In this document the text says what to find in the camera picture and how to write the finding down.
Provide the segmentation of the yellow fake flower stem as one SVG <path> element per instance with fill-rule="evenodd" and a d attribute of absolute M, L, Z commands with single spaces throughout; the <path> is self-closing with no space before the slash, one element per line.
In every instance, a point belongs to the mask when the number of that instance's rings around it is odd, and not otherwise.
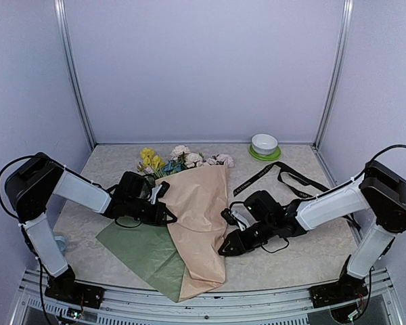
<path fill-rule="evenodd" d="M 141 162 L 137 165 L 137 171 L 145 175 L 151 175 L 155 179 L 164 177 L 163 167 L 165 162 L 152 148 L 144 148 L 140 152 Z"/>

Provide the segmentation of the pink rose stem bunch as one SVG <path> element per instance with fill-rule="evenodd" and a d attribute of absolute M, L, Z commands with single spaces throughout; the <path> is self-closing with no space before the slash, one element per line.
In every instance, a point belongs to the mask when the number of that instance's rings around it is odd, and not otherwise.
<path fill-rule="evenodd" d="M 228 154 L 218 154 L 215 156 L 211 156 L 209 158 L 205 158 L 203 160 L 204 166 L 214 166 L 214 165 L 225 165 L 228 168 L 234 167 L 234 160 Z"/>

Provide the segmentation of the blue fake flower stem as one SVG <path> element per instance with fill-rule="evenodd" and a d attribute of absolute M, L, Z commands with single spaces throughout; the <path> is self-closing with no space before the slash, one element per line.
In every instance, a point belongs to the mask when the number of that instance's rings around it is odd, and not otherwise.
<path fill-rule="evenodd" d="M 178 162 L 177 160 L 169 160 L 163 167 L 162 173 L 164 175 L 172 175 L 174 173 L 179 173 L 183 171 L 185 168 L 183 165 Z"/>

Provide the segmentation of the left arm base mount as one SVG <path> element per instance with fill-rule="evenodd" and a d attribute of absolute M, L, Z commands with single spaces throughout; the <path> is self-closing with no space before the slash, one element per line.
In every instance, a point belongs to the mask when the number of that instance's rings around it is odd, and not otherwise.
<path fill-rule="evenodd" d="M 50 282 L 45 289 L 45 295 L 80 307 L 99 309 L 104 297 L 104 289 L 80 282 Z"/>

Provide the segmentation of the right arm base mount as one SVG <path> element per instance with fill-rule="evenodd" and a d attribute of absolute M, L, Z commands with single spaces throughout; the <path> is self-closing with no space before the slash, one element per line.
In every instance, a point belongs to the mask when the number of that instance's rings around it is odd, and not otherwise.
<path fill-rule="evenodd" d="M 368 295 L 365 280 L 347 276 L 309 289 L 314 308 L 327 307 Z"/>

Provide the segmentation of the green pink wrapping paper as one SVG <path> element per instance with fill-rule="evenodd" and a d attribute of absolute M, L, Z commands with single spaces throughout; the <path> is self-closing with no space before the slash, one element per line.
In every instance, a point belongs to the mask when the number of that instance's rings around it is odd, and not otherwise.
<path fill-rule="evenodd" d="M 188 169 L 163 177 L 162 202 L 177 217 L 166 227 L 133 230 L 111 223 L 97 240 L 145 283 L 178 303 L 222 286 L 225 260 L 218 254 L 227 229 L 227 169 Z"/>

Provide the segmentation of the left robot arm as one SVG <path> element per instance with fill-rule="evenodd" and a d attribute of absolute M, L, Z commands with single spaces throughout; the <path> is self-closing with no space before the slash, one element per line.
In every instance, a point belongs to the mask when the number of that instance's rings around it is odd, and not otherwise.
<path fill-rule="evenodd" d="M 81 295 L 81 286 L 58 248 L 47 220 L 47 204 L 52 196 L 77 203 L 94 213 L 117 221 L 131 217 L 138 223 L 164 226 L 177 217 L 160 201 L 170 188 L 163 181 L 153 185 L 147 177 L 127 171 L 118 184 L 107 189 L 72 171 L 43 152 L 15 159 L 20 166 L 0 184 L 18 220 L 26 244 L 49 276 L 49 287 L 67 301 Z"/>

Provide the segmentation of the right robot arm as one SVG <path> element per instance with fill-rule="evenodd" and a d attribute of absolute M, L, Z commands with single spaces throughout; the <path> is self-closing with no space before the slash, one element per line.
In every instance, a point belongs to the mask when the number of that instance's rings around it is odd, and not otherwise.
<path fill-rule="evenodd" d="M 358 175 L 342 185 L 316 196 L 299 194 L 282 205 L 268 191 L 259 190 L 240 204 L 255 222 L 249 225 L 233 208 L 224 209 L 222 217 L 236 230 L 225 237 L 218 249 L 221 256 L 249 253 L 273 237 L 287 240 L 303 236 L 340 217 L 366 217 L 366 230 L 332 287 L 333 295 L 341 301 L 358 291 L 359 283 L 376 261 L 406 231 L 406 179 L 376 160 L 367 162 Z"/>

